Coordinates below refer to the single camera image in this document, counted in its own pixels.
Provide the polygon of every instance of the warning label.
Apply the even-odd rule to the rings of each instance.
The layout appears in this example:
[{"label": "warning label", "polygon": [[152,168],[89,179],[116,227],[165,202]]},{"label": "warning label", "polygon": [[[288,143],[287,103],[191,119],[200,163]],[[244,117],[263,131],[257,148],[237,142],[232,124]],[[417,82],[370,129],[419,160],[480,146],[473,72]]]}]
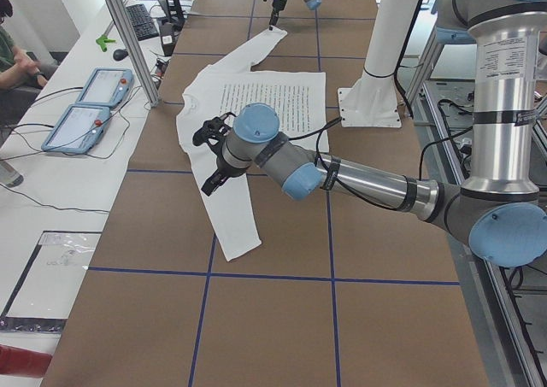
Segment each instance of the warning label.
[{"label": "warning label", "polygon": [[526,77],[527,38],[483,44],[477,55],[476,82]]}]

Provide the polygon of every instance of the green clip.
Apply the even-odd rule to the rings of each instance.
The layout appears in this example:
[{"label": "green clip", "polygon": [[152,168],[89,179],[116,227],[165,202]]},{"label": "green clip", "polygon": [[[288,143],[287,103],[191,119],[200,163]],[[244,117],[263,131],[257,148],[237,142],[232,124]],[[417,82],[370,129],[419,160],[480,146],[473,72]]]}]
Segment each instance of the green clip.
[{"label": "green clip", "polygon": [[106,36],[106,34],[103,34],[101,37],[97,38],[95,40],[95,42],[97,44],[99,44],[99,47],[101,47],[101,50],[103,50],[103,52],[106,52],[106,44],[107,43],[115,43],[116,40],[115,39],[110,39]]}]

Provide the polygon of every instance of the table surface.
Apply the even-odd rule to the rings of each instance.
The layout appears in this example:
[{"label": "table surface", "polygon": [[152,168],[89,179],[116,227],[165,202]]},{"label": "table surface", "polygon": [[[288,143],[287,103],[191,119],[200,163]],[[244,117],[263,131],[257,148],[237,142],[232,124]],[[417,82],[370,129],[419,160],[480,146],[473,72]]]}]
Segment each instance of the table surface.
[{"label": "table surface", "polygon": [[[207,64],[268,26],[262,0],[196,0],[42,385],[488,385],[443,232],[258,170],[263,245],[226,262],[175,117]],[[326,112],[361,76],[375,0],[289,2],[288,36],[255,70],[326,72]],[[331,152],[415,176],[401,129],[329,130]]]},{"label": "table surface", "polygon": [[[151,8],[156,2],[142,2]],[[152,15],[159,8],[151,10]],[[40,96],[75,86],[83,86],[95,67],[132,68],[130,58],[116,62],[112,53],[117,48],[125,48],[119,33],[114,27],[109,37],[116,40],[102,52],[95,39],[103,34],[111,21],[104,7],[96,19],[82,34],[76,45],[57,69]],[[151,38],[140,43],[144,59],[151,70],[156,64],[156,54],[162,53],[159,38]],[[89,153],[99,157],[114,154],[109,159],[94,159],[88,156],[68,157],[62,154],[30,155],[9,160],[25,180],[15,188],[42,203],[57,207],[77,207],[110,210],[121,181],[126,172],[129,157],[134,151],[138,137],[144,127],[150,110],[145,94],[138,89],[135,78],[132,92],[134,98],[122,109],[127,122],[119,115],[113,117],[109,128],[99,144]],[[79,91],[68,91],[45,98],[35,103],[21,119],[20,124],[40,123],[55,125],[70,103],[74,103]],[[27,142],[40,149],[48,130],[41,126],[25,126],[18,129]],[[0,149],[0,157],[32,153],[32,149],[19,135],[12,134]],[[42,208],[6,190],[0,190],[0,232],[3,246],[0,249],[2,274],[0,275],[0,306],[5,306],[12,290],[25,268],[31,253],[43,231],[101,232],[107,220],[103,213],[57,211]],[[53,353],[58,335],[47,334],[9,334],[0,333],[0,343],[25,349],[36,349]],[[0,376],[0,386],[34,386],[39,381],[29,378]]]}]

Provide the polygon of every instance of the green object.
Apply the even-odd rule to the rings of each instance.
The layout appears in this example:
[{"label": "green object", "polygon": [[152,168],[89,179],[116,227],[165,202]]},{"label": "green object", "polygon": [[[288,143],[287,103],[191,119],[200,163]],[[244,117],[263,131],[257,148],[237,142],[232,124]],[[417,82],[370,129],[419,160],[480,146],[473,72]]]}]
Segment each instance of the green object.
[{"label": "green object", "polygon": [[95,42],[99,44],[99,47],[101,47],[101,50],[103,50],[103,52],[106,52],[106,44],[115,43],[116,40],[110,39],[106,36],[106,34],[103,34],[101,37],[97,38]]},{"label": "green object", "polygon": [[0,73],[15,65],[14,53],[11,50],[14,45],[14,40],[0,27]]}]

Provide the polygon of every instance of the keyboard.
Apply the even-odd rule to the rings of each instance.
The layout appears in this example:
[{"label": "keyboard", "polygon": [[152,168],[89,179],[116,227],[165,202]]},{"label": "keyboard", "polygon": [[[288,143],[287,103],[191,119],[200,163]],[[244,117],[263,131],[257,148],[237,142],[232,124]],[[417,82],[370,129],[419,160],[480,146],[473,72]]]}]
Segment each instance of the keyboard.
[{"label": "keyboard", "polygon": [[138,41],[160,35],[144,4],[128,5],[126,6],[126,10],[129,20],[133,25],[133,30],[137,34]]}]

